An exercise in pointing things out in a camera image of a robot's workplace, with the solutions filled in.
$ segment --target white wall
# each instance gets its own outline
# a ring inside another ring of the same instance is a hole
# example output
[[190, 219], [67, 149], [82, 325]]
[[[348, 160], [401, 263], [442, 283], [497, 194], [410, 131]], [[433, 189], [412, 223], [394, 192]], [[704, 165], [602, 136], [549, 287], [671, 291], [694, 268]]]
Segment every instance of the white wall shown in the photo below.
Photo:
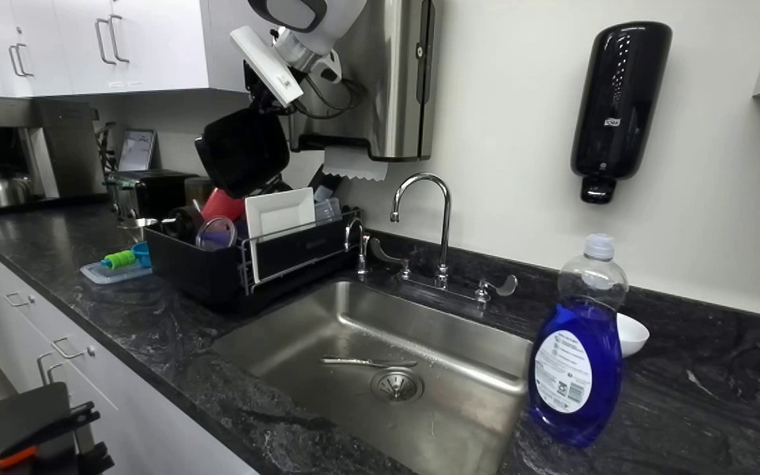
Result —
[[[598, 32], [637, 19], [673, 27], [668, 77], [641, 172], [598, 207], [570, 172], [579, 99]], [[635, 284], [760, 312], [760, 0], [445, 0], [442, 29], [437, 153], [348, 188], [372, 227], [437, 240], [431, 185], [389, 221], [394, 188], [437, 172], [458, 247], [563, 266], [602, 230]]]

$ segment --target lower cabinet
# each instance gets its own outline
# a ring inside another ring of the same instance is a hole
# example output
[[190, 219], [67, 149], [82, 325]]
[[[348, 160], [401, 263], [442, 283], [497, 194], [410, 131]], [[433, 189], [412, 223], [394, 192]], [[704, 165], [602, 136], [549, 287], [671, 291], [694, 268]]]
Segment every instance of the lower cabinet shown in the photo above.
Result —
[[92, 436], [108, 446], [117, 475], [255, 473], [3, 263], [0, 368], [22, 394], [67, 382], [71, 407], [92, 400]]

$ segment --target white bowl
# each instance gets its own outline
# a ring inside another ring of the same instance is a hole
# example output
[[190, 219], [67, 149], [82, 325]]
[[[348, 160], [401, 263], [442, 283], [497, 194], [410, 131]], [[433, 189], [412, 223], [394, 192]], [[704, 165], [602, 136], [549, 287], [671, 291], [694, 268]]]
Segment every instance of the white bowl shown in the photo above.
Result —
[[649, 339], [649, 330], [638, 320], [619, 314], [619, 337], [620, 337], [620, 354], [635, 355]]

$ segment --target sink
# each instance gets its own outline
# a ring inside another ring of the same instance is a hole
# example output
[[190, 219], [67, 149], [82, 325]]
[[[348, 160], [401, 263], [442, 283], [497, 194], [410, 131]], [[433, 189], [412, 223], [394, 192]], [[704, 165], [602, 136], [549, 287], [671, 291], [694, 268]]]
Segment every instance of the sink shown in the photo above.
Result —
[[513, 436], [532, 339], [338, 279], [214, 351], [414, 473], [480, 475]]

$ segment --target sink drain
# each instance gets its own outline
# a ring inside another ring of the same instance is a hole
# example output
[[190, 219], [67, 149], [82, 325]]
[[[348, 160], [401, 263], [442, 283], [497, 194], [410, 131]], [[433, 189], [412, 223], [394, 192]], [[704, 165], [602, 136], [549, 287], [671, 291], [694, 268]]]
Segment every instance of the sink drain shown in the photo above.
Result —
[[372, 378], [372, 394], [383, 400], [412, 400], [423, 390], [425, 380], [414, 368], [385, 368]]

